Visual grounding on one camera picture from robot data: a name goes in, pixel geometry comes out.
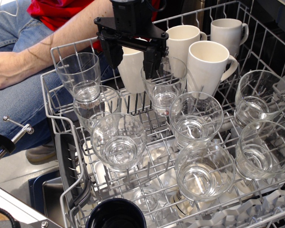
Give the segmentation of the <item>person's bare forearm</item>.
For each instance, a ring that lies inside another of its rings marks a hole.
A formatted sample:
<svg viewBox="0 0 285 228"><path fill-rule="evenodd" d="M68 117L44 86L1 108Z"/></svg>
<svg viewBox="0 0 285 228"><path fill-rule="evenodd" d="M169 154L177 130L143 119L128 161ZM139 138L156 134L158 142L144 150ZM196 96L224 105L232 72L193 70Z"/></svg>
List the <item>person's bare forearm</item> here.
<svg viewBox="0 0 285 228"><path fill-rule="evenodd" d="M111 1L94 0L53 34L21 51L18 57L23 61L25 69L31 74L39 72L51 66L54 60L57 61L59 59L51 56L51 48L96 36L98 27L95 25L94 19L112 16L113 7Z"/></svg>

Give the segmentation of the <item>person's bare hand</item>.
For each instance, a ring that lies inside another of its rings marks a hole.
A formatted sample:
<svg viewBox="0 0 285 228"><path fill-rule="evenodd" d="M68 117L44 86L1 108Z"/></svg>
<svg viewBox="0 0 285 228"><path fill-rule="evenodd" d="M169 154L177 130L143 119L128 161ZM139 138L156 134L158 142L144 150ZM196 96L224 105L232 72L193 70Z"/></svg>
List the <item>person's bare hand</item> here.
<svg viewBox="0 0 285 228"><path fill-rule="evenodd" d="M0 52L0 90L15 85L37 72L35 57L26 49Z"/></svg>

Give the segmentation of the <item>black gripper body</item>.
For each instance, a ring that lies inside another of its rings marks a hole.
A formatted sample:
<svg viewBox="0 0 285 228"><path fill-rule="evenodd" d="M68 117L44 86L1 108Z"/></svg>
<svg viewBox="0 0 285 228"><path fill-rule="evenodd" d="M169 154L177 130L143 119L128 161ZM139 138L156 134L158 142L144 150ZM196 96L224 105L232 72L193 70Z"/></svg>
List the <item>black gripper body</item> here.
<svg viewBox="0 0 285 228"><path fill-rule="evenodd" d="M112 17L97 17L98 40L106 53L122 46L148 52L166 53L168 34L156 27L152 14L157 10L150 0L112 0Z"/></svg>

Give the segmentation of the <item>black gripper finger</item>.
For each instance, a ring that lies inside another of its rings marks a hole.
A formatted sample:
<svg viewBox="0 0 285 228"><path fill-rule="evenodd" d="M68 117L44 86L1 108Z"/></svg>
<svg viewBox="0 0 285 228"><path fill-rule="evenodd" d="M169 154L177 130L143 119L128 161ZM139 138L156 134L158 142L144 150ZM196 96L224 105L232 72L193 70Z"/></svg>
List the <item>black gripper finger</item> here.
<svg viewBox="0 0 285 228"><path fill-rule="evenodd" d="M111 68L116 69L123 60L122 46L115 39L100 39L100 44L107 63Z"/></svg>
<svg viewBox="0 0 285 228"><path fill-rule="evenodd" d="M156 47L148 47L146 49L143 60L143 70L146 80L152 79L155 76L163 56L162 52L157 50Z"/></svg>

